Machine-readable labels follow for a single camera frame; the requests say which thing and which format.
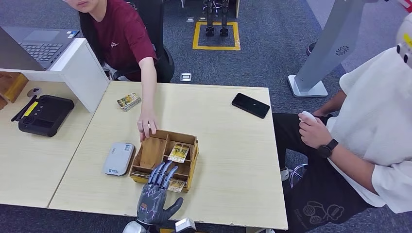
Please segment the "wooden tray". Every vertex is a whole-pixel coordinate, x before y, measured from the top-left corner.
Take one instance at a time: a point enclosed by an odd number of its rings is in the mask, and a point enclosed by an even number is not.
[[[196,167],[196,160],[199,155],[198,141],[195,136],[174,133],[169,131],[157,130],[156,134],[151,134],[146,138],[136,153],[129,176],[138,183],[146,183],[148,178],[136,176],[133,173],[143,172],[150,174],[162,162],[168,162],[168,156],[172,151],[175,143],[185,143],[190,145],[188,156],[184,163],[173,162],[168,172],[174,167],[179,168],[172,176],[174,179],[185,181],[184,192],[190,189],[191,181]]]

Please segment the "black hair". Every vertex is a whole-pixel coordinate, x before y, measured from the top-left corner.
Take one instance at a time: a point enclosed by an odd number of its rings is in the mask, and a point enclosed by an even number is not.
[[[89,13],[82,13],[79,11],[80,18],[80,28],[82,29],[83,36],[88,41],[91,49],[99,60],[99,63],[103,65],[104,63],[104,53],[102,46],[99,43],[99,38],[97,36],[97,30],[93,24],[93,17]]]

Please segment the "black phone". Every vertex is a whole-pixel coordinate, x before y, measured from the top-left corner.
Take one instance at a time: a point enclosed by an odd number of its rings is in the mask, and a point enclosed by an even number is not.
[[[270,109],[269,105],[250,98],[249,96],[246,96],[242,93],[238,93],[236,95],[236,97],[232,101],[232,105],[262,119],[265,118]]]

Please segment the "card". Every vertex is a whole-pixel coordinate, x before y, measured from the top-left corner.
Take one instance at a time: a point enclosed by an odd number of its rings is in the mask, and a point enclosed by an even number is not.
[[[137,96],[136,93],[130,93],[129,95],[117,100],[119,106],[126,112],[140,102],[141,98]]]
[[[141,171],[134,171],[131,174],[134,175],[134,176],[142,177],[142,178],[149,178],[149,176],[150,176],[149,173],[144,173],[144,172],[141,172]]]
[[[183,187],[185,187],[186,182],[176,179],[170,179],[168,191],[180,193],[182,192]]]
[[[170,152],[168,160],[172,160],[178,163],[184,163],[186,156],[188,155],[190,145],[184,143],[176,143]]]

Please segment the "touchpad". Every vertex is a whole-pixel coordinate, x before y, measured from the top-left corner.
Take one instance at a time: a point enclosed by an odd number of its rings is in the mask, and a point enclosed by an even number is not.
[[[34,30],[30,35],[28,35],[24,40],[32,41],[52,41],[60,31],[47,31],[47,30]]]

